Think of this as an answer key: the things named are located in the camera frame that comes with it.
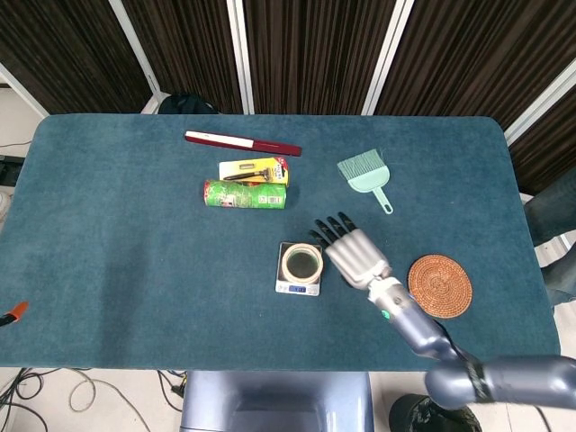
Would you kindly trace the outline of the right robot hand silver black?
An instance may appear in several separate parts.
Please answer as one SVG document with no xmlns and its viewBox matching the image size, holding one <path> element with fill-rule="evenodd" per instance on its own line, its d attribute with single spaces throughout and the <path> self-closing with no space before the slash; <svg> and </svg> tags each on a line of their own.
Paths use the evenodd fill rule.
<svg viewBox="0 0 576 432">
<path fill-rule="evenodd" d="M 343 212 L 327 220 L 316 219 L 309 234 L 346 282 L 355 289 L 367 290 L 370 283 L 392 274 L 383 252 Z"/>
</svg>

